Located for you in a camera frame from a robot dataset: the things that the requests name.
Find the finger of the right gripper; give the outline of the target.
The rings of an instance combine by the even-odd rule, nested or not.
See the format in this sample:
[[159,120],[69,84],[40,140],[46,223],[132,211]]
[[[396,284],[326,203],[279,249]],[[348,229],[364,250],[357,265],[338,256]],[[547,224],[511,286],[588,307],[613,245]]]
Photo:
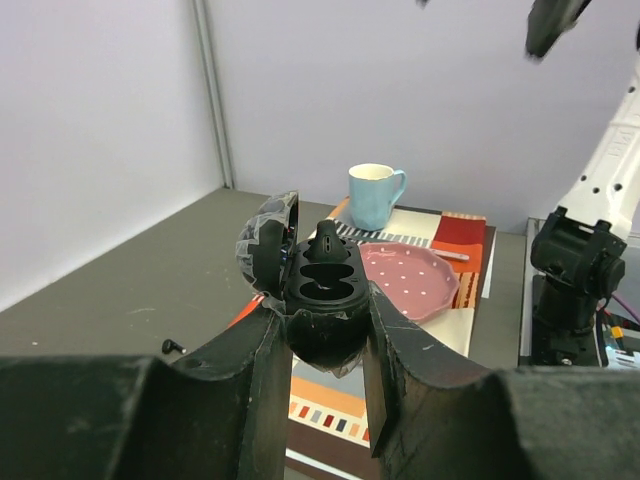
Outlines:
[[535,0],[527,17],[527,56],[542,60],[556,41],[575,26],[590,3],[590,0]]

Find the black round charging case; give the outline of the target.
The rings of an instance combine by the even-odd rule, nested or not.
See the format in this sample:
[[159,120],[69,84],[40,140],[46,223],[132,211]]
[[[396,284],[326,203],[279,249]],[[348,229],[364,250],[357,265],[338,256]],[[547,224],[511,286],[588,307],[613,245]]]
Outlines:
[[369,283],[357,244],[342,238],[349,257],[314,263],[315,235],[298,238],[299,194],[269,197],[246,221],[235,247],[240,272],[280,319],[285,341],[302,361],[341,378],[359,363],[366,344]]

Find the black round earbud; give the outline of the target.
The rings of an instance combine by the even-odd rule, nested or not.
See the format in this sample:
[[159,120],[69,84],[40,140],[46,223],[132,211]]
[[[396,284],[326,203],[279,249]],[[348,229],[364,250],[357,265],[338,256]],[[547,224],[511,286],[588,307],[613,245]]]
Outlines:
[[329,219],[320,221],[307,258],[314,263],[342,263],[348,257],[349,252],[337,235],[335,223]]

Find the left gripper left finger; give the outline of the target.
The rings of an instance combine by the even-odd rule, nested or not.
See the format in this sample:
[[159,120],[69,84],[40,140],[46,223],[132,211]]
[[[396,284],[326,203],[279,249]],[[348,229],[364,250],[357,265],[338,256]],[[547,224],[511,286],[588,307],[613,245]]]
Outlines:
[[5,479],[280,479],[291,353],[258,308],[174,363],[1,361]]

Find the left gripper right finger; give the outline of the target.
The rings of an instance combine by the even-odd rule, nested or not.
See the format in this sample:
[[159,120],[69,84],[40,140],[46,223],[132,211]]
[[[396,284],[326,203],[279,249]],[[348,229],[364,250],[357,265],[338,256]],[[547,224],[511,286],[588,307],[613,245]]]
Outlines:
[[590,367],[492,370],[370,288],[364,382],[384,479],[635,479],[639,375]]

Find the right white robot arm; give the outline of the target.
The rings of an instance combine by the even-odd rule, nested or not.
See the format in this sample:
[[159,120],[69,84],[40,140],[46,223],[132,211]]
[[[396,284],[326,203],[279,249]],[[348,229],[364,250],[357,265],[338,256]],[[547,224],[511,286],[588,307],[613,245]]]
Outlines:
[[527,231],[519,362],[608,364],[603,325],[639,205],[639,75],[555,209]]

